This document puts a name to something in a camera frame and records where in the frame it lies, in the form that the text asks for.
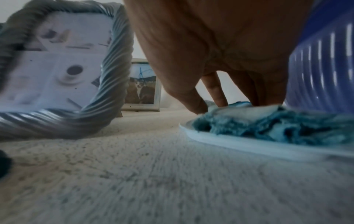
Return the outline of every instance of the hand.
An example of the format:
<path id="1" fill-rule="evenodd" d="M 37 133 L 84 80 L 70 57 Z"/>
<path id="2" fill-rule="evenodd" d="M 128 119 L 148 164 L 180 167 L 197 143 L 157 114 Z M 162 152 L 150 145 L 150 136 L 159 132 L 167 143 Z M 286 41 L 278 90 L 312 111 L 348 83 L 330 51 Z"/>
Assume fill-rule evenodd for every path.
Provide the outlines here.
<path id="1" fill-rule="evenodd" d="M 312 0 L 125 0 L 139 43 L 167 93 L 207 112 L 201 79 L 227 106 L 217 71 L 227 72 L 254 106 L 281 104 L 288 58 Z"/>

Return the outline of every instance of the blue plastic basket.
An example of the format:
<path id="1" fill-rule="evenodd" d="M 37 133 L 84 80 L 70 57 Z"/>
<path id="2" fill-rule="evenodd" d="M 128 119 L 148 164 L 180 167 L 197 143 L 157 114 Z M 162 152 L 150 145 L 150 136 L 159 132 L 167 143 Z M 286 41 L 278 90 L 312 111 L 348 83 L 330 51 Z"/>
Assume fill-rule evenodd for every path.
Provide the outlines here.
<path id="1" fill-rule="evenodd" d="M 354 0 L 324 0 L 289 58 L 285 103 L 303 110 L 354 114 Z"/>

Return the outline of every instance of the white wall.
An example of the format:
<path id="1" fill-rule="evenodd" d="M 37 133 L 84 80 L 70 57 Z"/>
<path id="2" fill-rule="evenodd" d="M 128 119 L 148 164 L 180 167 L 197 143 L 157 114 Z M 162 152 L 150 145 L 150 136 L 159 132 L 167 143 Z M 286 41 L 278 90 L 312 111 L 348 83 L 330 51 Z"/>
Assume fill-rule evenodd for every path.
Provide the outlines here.
<path id="1" fill-rule="evenodd" d="M 100 2 L 118 2 L 122 3 L 122 0 L 98 0 Z M 28 0 L 0 0 L 0 22 L 5 22 L 6 19 L 14 12 L 19 10 Z M 145 54 L 142 52 L 141 47 L 135 38 L 134 42 L 134 51 L 133 58 L 146 58 Z M 226 98 L 229 103 L 234 103 L 236 101 L 245 101 L 247 98 L 241 93 L 241 91 L 236 87 L 236 85 L 232 82 L 230 77 L 224 72 L 218 72 L 220 81 L 222 84 L 222 88 L 225 92 Z M 199 82 L 197 85 L 197 90 L 199 94 L 205 100 L 212 100 L 210 94 L 207 89 L 203 85 L 203 83 Z M 173 107 L 173 108 L 181 108 L 183 107 L 178 101 L 169 96 L 164 90 L 162 90 L 161 94 L 161 107 Z"/>

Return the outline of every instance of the towel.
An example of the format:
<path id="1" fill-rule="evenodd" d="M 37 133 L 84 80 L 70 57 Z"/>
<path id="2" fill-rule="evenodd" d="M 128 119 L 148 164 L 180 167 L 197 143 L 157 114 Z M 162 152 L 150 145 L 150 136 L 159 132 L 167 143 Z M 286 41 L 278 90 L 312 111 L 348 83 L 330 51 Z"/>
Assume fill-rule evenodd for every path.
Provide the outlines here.
<path id="1" fill-rule="evenodd" d="M 253 107 L 250 102 L 221 108 L 207 104 L 209 111 L 192 122 L 197 131 L 298 145 L 354 142 L 354 117 L 350 115 L 303 112 L 281 105 Z"/>

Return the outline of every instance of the white plate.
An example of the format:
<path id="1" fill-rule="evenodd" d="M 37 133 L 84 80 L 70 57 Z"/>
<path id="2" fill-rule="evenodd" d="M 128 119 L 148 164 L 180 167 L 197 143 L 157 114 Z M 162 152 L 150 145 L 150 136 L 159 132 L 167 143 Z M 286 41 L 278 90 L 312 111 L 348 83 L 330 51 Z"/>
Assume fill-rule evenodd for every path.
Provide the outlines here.
<path id="1" fill-rule="evenodd" d="M 193 120 L 180 124 L 180 128 L 191 139 L 243 152 L 252 152 L 292 161 L 319 161 L 333 155 L 354 157 L 354 145 L 352 144 L 335 147 L 312 147 L 230 135 L 215 135 L 209 132 L 196 131 L 192 127 L 192 122 Z"/>

